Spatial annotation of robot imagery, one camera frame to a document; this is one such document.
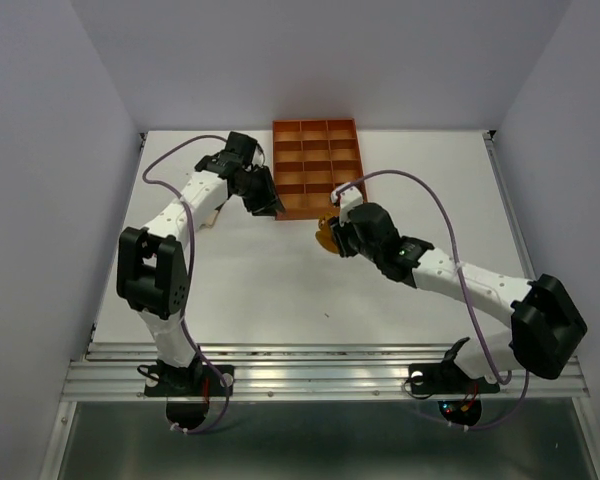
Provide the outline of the mustard yellow sock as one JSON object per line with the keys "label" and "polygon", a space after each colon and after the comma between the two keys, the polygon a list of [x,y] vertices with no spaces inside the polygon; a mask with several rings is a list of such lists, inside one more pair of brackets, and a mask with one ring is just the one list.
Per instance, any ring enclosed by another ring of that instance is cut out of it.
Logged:
{"label": "mustard yellow sock", "polygon": [[339,248],[334,240],[330,227],[330,221],[334,219],[336,219],[336,216],[331,214],[325,214],[319,218],[315,239],[324,250],[338,255]]}

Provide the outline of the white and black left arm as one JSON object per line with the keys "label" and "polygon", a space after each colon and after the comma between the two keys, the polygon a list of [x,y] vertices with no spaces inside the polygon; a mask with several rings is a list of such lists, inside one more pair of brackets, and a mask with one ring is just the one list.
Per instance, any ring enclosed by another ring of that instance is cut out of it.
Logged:
{"label": "white and black left arm", "polygon": [[194,361],[197,345],[184,322],[196,254],[196,233],[229,199],[239,197],[253,216],[275,216],[284,207],[265,165],[231,168],[227,173],[193,171],[180,190],[145,177],[174,199],[140,228],[119,236],[117,295],[145,322],[158,360],[170,366],[168,382],[179,393],[195,392],[203,371]]}

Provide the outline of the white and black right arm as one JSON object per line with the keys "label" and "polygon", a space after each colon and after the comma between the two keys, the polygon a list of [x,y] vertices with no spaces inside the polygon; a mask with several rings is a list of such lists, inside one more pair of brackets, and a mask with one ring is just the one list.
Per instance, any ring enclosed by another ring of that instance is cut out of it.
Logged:
{"label": "white and black right arm", "polygon": [[316,236],[343,258],[363,256],[391,281],[463,303],[472,321],[482,312],[504,326],[495,335],[477,330],[457,341],[435,365],[434,376],[452,390],[514,370],[555,380],[588,331],[566,288],[551,275],[530,280],[460,264],[427,241],[400,235],[389,219],[322,219]]}

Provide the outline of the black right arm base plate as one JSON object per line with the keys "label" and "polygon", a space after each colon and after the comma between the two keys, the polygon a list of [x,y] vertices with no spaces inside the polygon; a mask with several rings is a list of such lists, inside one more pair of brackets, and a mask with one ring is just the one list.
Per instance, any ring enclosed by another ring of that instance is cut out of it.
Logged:
{"label": "black right arm base plate", "polygon": [[484,378],[470,379],[455,364],[416,363],[409,366],[406,386],[417,397],[434,395],[465,395],[474,393],[496,394],[497,384],[488,383]]}

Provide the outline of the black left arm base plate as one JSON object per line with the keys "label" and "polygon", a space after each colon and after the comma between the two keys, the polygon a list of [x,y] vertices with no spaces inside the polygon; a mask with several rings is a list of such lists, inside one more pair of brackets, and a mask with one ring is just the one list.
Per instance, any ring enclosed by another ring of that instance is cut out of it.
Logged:
{"label": "black left arm base plate", "polygon": [[219,365],[218,371],[228,386],[225,387],[219,376],[203,362],[195,362],[191,367],[173,367],[164,362],[141,364],[137,372],[144,378],[144,395],[149,398],[192,397],[205,398],[224,397],[233,394],[232,365]]}

